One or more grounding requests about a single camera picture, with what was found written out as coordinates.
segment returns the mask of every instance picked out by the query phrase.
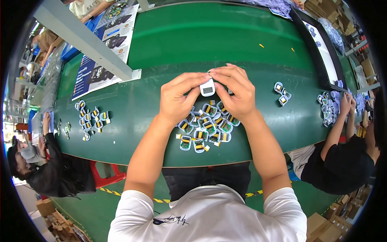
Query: black t-shirt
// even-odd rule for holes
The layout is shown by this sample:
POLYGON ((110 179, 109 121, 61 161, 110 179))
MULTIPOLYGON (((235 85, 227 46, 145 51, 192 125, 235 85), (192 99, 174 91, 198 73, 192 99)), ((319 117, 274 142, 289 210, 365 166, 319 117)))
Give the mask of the black t-shirt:
POLYGON ((325 161, 321 150, 325 142, 316 145, 301 174, 301 180, 334 195, 344 195, 359 189, 373 174, 375 165, 366 153, 364 138, 352 136, 346 144, 332 145, 325 161))

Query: black pants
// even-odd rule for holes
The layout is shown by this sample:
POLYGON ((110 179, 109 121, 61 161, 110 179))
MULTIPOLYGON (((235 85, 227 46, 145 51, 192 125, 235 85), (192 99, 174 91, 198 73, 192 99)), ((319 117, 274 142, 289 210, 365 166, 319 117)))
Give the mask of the black pants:
POLYGON ((217 184, 234 189, 245 199, 251 178, 249 164, 248 161, 212 168, 163 168, 162 173, 170 191, 171 202, 180 199, 195 187, 217 184))

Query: white device casing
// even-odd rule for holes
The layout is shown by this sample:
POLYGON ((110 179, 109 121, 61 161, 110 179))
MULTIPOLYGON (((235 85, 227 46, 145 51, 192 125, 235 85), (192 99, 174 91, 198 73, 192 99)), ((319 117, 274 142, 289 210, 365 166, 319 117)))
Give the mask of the white device casing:
POLYGON ((203 97, 209 97, 215 94, 215 85, 213 79, 209 79, 206 83, 200 85, 200 93, 203 97), (205 88, 212 88, 212 92, 210 93, 204 93, 203 89, 205 88))

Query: blood pressure monitor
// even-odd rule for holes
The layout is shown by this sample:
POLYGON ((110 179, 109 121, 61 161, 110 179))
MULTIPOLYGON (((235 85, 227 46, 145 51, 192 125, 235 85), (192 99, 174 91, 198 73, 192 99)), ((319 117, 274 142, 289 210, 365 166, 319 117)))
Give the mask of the blood pressure monitor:
POLYGON ((212 78, 200 85, 200 93, 202 93, 203 97, 209 97, 215 94, 215 85, 212 78))

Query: black jacket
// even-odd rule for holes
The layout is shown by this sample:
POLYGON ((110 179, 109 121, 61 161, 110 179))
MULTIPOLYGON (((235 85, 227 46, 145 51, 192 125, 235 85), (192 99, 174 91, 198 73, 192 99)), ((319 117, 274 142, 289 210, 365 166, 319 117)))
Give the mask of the black jacket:
POLYGON ((51 197, 75 196, 95 192, 95 183, 88 160, 62 154, 53 133, 46 134, 50 158, 46 164, 32 167, 27 183, 40 195, 51 197))

